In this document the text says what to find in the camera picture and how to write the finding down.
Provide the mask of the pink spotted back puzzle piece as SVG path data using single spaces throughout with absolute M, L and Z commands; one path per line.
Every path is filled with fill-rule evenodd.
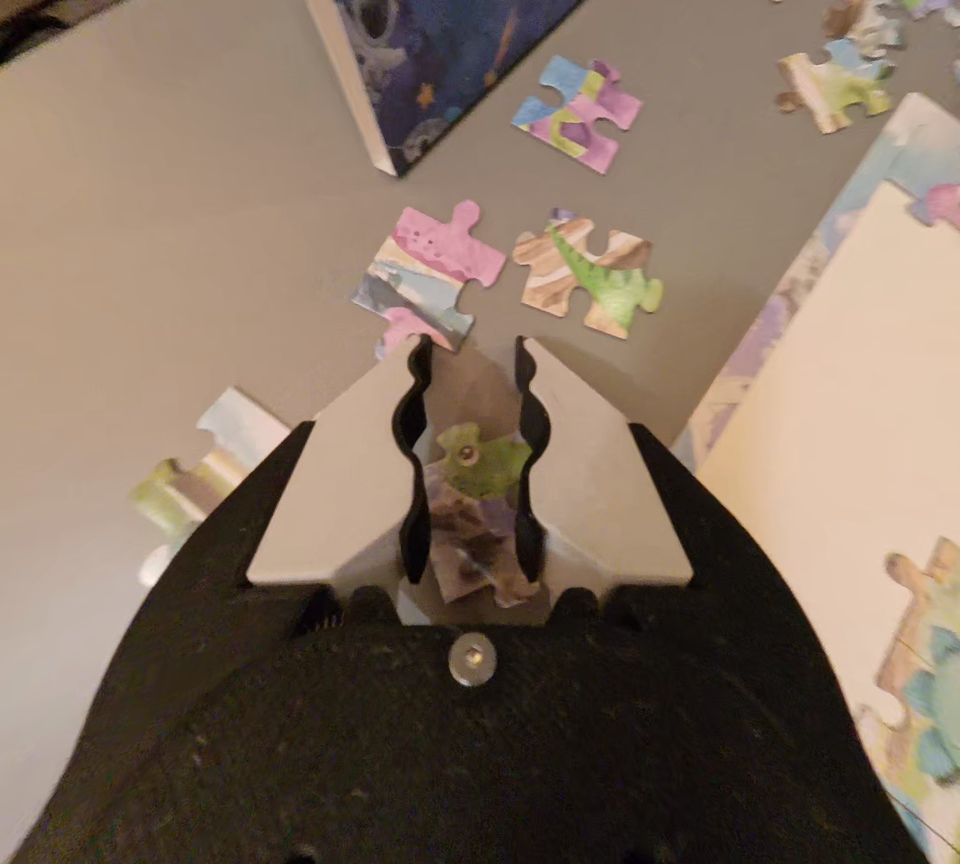
M 475 321 L 459 309 L 464 286 L 492 287 L 506 263 L 503 252 L 473 236 L 480 217 L 471 200 L 457 204 L 448 223 L 413 208 L 402 211 L 351 296 L 387 323 L 374 348 L 377 359 L 419 335 L 459 351 Z

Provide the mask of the joined green dinosaur puzzle pieces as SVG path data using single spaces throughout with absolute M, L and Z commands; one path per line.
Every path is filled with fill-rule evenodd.
M 902 709 L 889 723 L 863 706 L 856 726 L 888 793 L 913 813 L 958 789 L 959 550 L 940 537 L 922 568 L 890 554 L 886 571 L 910 593 L 874 683 Z

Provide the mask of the jigsaw puzzle pieces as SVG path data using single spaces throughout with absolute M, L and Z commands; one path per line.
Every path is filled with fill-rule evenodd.
M 804 55 L 784 60 L 794 83 L 787 91 L 784 105 L 799 102 L 818 118 L 834 120 L 839 127 L 843 105 L 866 102 L 870 94 L 881 102 L 879 76 L 881 61 L 868 60 L 859 54 L 846 38 L 827 44 L 829 59 L 812 65 Z M 528 98 L 520 106 L 514 121 L 523 131 L 550 144 L 558 144 L 577 160 L 589 156 L 586 147 L 591 126 L 585 118 L 614 117 L 616 72 L 599 62 L 584 69 L 555 56 L 546 66 L 542 82 L 552 87 L 554 79 L 560 92 L 580 90 L 572 98 L 573 108 L 549 109 Z M 519 236 L 512 257 L 517 264 L 530 268 L 524 288 L 524 302 L 544 306 L 560 316 L 565 302 L 575 287 L 591 295 L 587 323 L 621 338 L 630 319 L 640 309 L 647 312 L 663 299 L 663 284 L 644 275 L 642 268 L 632 270 L 610 267 L 615 258 L 625 258 L 628 251 L 640 252 L 646 246 L 637 238 L 612 232 L 610 254 L 597 257 L 587 251 L 586 241 L 594 224 L 572 212 L 554 210 L 545 228 L 537 234 Z M 150 477 L 136 488 L 137 507 L 156 523 L 163 524 L 170 540 L 152 552 L 140 569 L 140 580 L 147 588 L 154 586 L 181 550 L 190 534 L 198 530 L 218 506 L 236 491 L 254 467 L 266 459 L 289 434 L 289 428 L 241 391 L 230 388 L 198 422 L 214 438 L 213 450 L 192 471 L 183 471 L 174 461 L 164 461 Z

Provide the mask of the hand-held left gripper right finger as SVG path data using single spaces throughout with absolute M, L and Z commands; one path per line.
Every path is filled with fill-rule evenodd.
M 624 586 L 687 585 L 690 560 L 627 418 L 532 337 L 514 346 L 520 435 L 514 542 L 555 606 Z

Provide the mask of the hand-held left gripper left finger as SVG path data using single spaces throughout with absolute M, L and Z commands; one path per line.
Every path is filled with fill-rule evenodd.
M 320 583 L 396 597 L 425 575 L 431 528 L 425 392 L 434 342 L 415 335 L 320 411 L 247 568 L 256 586 Z

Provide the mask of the pink dinosaur head puzzle piece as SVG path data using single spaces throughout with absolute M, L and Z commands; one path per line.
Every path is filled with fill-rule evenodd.
M 926 227 L 946 223 L 954 231 L 959 232 L 959 185 L 931 186 L 926 194 L 916 200 L 908 210 L 919 223 Z

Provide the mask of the white puzzle tray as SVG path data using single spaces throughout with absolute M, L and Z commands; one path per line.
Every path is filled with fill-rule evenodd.
M 958 118 L 907 94 L 673 447 L 784 578 L 862 744 L 863 706 L 903 713 L 875 684 L 910 600 L 887 557 L 959 546 L 959 234 L 908 210 L 958 162 Z M 959 789 L 917 815 L 883 788 L 958 862 Z

